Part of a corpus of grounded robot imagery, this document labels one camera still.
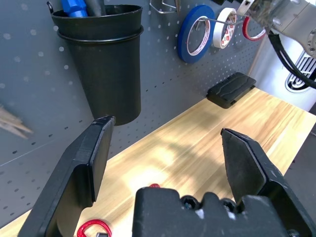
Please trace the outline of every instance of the pegboard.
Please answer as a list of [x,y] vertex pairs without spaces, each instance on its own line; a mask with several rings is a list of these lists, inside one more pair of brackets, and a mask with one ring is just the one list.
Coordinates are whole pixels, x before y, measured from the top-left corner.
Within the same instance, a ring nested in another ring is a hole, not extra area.
[[[143,7],[141,35],[142,111],[133,122],[115,127],[109,157],[126,149],[206,96],[207,90],[235,72],[246,74],[260,44],[242,35],[238,25],[225,49],[209,48],[194,64],[177,55],[177,37],[187,13],[209,5],[218,16],[224,7],[212,1],[181,0],[181,13],[160,15],[146,0],[106,0],[106,4]],[[155,6],[163,7],[160,0]],[[60,2],[53,0],[55,10]],[[204,24],[191,34],[193,50]],[[250,33],[261,31],[255,23]],[[46,1],[6,1],[0,8],[0,104],[34,131],[23,140],[0,130],[0,227],[34,205],[65,148],[93,121],[66,43],[58,38]]]

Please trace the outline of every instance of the blue tape roll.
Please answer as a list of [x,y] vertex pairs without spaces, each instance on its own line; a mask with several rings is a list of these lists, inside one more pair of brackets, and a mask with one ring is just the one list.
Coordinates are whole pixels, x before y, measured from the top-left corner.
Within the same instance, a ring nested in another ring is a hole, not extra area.
[[186,63],[195,63],[203,57],[212,43],[215,22],[205,21],[205,33],[200,46],[193,52],[189,52],[188,41],[193,25],[202,18],[215,19],[214,11],[206,5],[193,8],[184,19],[178,36],[178,55]]

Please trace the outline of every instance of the light wood surface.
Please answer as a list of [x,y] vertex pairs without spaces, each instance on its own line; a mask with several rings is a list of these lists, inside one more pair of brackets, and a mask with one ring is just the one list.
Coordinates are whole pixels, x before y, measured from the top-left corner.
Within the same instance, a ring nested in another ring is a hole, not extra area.
[[[136,191],[152,183],[200,200],[207,191],[232,198],[220,131],[231,128],[257,140],[284,174],[316,117],[258,89],[229,109],[204,99],[108,161],[98,200],[78,225],[100,218],[114,237],[130,237]],[[0,230],[16,236],[28,212]],[[92,227],[87,236],[100,229]]]

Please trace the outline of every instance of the metal vent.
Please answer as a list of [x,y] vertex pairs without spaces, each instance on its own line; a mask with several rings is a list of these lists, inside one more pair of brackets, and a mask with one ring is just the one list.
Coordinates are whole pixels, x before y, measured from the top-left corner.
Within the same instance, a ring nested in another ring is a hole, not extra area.
[[[309,78],[311,73],[316,68],[316,59],[303,52],[297,60],[296,66],[305,76]],[[287,77],[285,81],[285,87],[286,89],[294,93],[304,92],[310,88],[309,86],[305,85],[302,80],[298,79],[293,74],[290,74]]]

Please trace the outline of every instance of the black cable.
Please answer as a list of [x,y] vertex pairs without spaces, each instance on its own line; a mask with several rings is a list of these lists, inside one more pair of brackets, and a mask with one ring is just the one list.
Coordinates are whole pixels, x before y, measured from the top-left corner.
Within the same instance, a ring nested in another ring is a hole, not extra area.
[[301,71],[295,66],[295,64],[292,62],[288,54],[286,53],[279,35],[274,34],[272,31],[269,31],[268,33],[269,40],[280,59],[281,63],[285,66],[285,68],[292,73],[294,76],[296,76],[298,79],[302,80],[307,86],[310,86],[314,89],[316,89],[316,82],[314,81],[316,79],[316,70],[310,75],[310,78],[305,76]]

